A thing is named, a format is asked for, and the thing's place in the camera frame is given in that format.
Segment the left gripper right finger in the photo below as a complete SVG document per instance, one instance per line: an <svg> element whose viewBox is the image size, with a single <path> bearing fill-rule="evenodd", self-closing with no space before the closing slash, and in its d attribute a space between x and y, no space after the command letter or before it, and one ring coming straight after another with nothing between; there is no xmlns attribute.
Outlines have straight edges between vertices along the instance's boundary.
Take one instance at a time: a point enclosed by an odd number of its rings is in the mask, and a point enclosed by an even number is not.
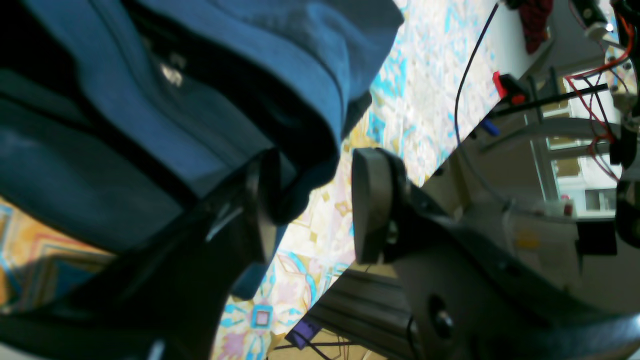
<svg viewBox="0 0 640 360"><path fill-rule="evenodd" d="M621 360L638 350L638 313L553 287L430 205L393 153L355 149L350 177L356 261L393 267L426 359Z"/></svg>

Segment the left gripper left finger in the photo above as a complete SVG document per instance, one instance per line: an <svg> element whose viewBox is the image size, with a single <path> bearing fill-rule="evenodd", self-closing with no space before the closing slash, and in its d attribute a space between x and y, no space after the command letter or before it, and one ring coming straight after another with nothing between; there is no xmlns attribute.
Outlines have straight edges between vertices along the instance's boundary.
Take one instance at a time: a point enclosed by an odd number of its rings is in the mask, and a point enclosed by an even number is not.
<svg viewBox="0 0 640 360"><path fill-rule="evenodd" d="M234 171L192 210L65 296L1 317L21 360L207 360L226 301L274 254L275 149Z"/></svg>

